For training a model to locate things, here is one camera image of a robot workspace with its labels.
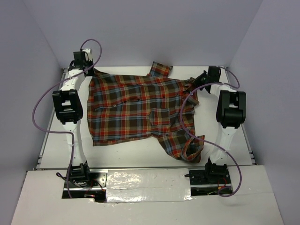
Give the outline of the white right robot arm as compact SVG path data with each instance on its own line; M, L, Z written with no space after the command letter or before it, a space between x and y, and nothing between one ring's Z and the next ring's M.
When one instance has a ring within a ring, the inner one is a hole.
M194 81L195 87L205 89L218 99L216 109L218 132L209 156L210 162L217 166L226 164L233 136L246 119L246 93L238 91L239 81L236 85L220 81L222 69L228 71L225 67L209 66L208 71L204 71Z

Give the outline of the plaid long sleeve shirt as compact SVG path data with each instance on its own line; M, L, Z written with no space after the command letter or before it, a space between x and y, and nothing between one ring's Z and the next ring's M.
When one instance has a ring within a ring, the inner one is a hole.
M155 137L165 152L199 163L204 136L195 135L199 104L194 78L172 79L171 66L153 62L149 73L112 75L96 70L89 83L87 123L94 146Z

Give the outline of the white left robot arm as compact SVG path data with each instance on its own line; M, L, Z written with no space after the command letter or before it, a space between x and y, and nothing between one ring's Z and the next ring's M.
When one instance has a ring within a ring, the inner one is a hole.
M74 60L69 65L65 81L58 91L52 93L54 109L57 119L67 133L67 145L71 151L71 165L80 166L87 159L83 152L80 132L83 106L79 98L79 88L87 75L94 73L93 69L86 71L93 65L92 50L80 49L73 52Z

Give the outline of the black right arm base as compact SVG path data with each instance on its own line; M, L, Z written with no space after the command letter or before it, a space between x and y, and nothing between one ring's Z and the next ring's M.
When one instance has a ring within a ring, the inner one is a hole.
M189 170L185 177L189 178L191 185L204 185L204 184L224 184L230 183L230 177L227 164L217 165L212 163L209 158L201 170Z

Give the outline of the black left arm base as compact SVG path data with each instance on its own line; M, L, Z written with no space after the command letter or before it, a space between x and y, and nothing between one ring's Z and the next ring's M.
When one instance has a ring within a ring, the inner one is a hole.
M56 176L63 179L69 187L99 187L104 189L106 187L106 173L92 172L87 162L80 163L77 166L70 165L67 169L66 175L56 172Z

